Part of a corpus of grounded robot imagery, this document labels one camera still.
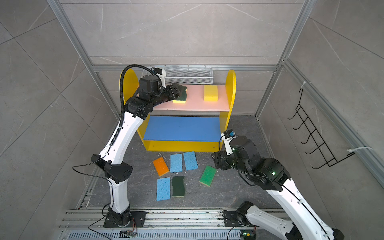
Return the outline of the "dark green sponge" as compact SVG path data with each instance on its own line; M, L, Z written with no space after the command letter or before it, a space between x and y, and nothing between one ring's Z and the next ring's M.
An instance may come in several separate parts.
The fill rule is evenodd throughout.
M173 103L175 103L175 104L185 104L187 102L187 97L188 97L187 91L188 91L187 88L182 90L181 96L179 98L173 100Z
M172 178L173 198L182 198L185 196L186 190L184 186L184 176L176 176Z

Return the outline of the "light green sponge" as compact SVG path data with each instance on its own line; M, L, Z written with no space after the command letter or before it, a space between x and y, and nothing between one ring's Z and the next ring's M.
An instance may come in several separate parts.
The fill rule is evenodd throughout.
M211 166L206 166L199 182L207 187L210 187L216 175L217 169Z

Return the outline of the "yellow sponge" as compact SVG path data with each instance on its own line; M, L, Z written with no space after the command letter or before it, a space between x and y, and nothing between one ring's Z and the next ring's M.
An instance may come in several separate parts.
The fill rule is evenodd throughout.
M204 101L217 102L219 99L219 90L216 85L204 85Z

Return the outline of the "orange sponge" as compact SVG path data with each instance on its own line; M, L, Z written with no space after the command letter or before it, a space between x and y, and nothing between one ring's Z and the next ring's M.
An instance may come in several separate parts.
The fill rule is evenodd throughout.
M163 157L159 157L158 159L154 160L153 165L154 165L159 177L162 177L165 174L170 172L170 170L169 170Z

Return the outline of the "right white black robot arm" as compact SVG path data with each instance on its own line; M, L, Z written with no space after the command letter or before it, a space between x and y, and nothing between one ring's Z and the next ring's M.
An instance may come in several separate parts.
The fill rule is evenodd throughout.
M285 221L244 201L236 210L238 227L261 227L281 240L345 238L340 230L328 226L316 214L283 164L274 158L262 158L247 137L225 131L219 140L219 150L212 154L212 158L217 169L233 169L247 185L266 191L289 216Z

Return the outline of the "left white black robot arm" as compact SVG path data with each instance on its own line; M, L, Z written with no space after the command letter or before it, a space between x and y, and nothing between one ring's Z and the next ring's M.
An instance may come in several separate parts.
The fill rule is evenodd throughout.
M127 185L133 168L124 162L124 155L135 132L155 106L177 100L187 92L187 87L177 83L163 86L159 76L144 76L136 83L136 90L122 88L121 93L128 94L123 97L122 117L105 148L91 158L109 181L111 203L107 219L119 227L131 221Z

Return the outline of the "yellow pink blue shelf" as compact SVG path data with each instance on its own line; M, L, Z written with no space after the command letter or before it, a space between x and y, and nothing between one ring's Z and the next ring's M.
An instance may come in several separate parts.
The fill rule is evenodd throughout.
M136 90L138 77L127 66L120 75L121 117L123 111L123 87ZM175 104L173 101L158 106L165 110L179 111L208 111L218 112L216 117L199 116L151 116L138 128L138 133L147 151L165 152L216 152L219 148L219 137L229 124L233 111L237 80L235 71L230 70L225 85L218 86L219 99L217 102L204 101L204 85L186 85L187 102Z

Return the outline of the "blue sponge upper right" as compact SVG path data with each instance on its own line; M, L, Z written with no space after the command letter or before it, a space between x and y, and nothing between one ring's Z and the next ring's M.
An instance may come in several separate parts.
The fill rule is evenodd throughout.
M196 170L198 168L195 152L183 153L183 156L184 156L185 167L187 171Z

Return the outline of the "blue sponge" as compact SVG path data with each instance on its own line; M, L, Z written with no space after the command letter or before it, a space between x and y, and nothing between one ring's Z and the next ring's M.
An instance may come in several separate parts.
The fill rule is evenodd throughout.
M183 153L183 156L184 156L185 167L187 171L196 170L198 168L195 152Z
M171 198L171 179L161 178L157 180L157 201L169 200Z
M179 173L183 171L182 154L171 155L171 173Z

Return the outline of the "blue sponge upper left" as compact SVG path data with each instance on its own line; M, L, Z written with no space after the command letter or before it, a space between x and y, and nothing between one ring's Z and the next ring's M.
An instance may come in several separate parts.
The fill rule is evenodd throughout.
M171 173L179 173L183 171L182 154L171 155Z

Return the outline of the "blue sponge lower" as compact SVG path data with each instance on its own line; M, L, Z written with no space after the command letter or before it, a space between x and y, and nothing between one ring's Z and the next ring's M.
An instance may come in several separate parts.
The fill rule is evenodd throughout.
M169 200L171 198L171 179L161 178L157 180L157 201Z

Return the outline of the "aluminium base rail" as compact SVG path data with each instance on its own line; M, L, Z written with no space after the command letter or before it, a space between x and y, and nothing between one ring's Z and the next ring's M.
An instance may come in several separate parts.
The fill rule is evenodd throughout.
M293 228L282 209L257 210L269 224L241 225L235 210L138 209L120 227L100 209L69 210L58 226L60 240L279 240Z

